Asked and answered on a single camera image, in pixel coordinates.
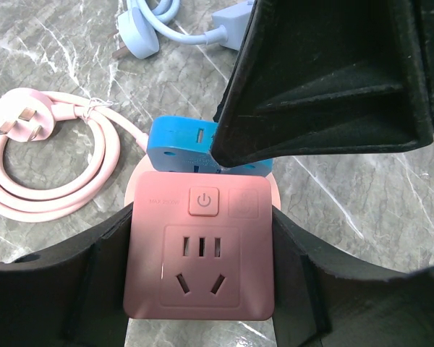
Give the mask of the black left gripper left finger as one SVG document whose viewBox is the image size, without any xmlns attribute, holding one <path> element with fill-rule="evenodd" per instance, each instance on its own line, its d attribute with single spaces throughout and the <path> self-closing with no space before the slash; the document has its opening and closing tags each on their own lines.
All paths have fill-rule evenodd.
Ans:
<svg viewBox="0 0 434 347">
<path fill-rule="evenodd" d="M 65 241 L 0 262 L 0 346 L 123 346 L 128 205 Z"/>
</svg>

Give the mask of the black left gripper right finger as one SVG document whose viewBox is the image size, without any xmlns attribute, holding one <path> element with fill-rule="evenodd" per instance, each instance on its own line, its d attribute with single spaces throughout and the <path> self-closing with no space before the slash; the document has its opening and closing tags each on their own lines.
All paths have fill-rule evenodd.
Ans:
<svg viewBox="0 0 434 347">
<path fill-rule="evenodd" d="M 434 267 L 360 260 L 273 211 L 279 346 L 434 346 Z"/>
</svg>

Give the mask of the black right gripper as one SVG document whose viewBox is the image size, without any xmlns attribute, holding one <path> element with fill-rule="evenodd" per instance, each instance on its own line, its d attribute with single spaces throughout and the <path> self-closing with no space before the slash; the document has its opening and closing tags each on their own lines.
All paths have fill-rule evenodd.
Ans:
<svg viewBox="0 0 434 347">
<path fill-rule="evenodd" d="M 256 1 L 211 153 L 406 152 L 433 123 L 434 1 Z"/>
</svg>

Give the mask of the pink cube socket adapter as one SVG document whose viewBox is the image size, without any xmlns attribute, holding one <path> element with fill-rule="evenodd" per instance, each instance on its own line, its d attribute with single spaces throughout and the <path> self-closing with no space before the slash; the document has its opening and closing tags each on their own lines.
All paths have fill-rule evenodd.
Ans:
<svg viewBox="0 0 434 347">
<path fill-rule="evenodd" d="M 124 285 L 128 317 L 266 320 L 275 305 L 273 272 L 269 180 L 140 175 Z"/>
</svg>

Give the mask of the blue plug adapter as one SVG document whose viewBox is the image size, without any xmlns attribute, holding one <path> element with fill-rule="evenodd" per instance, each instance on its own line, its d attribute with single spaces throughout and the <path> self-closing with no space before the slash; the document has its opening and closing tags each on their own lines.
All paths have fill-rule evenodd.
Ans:
<svg viewBox="0 0 434 347">
<path fill-rule="evenodd" d="M 155 170 L 202 174 L 267 176 L 271 159 L 226 168 L 216 162 L 210 147 L 218 125 L 183 116 L 160 116 L 150 128 L 147 155 Z"/>
</svg>

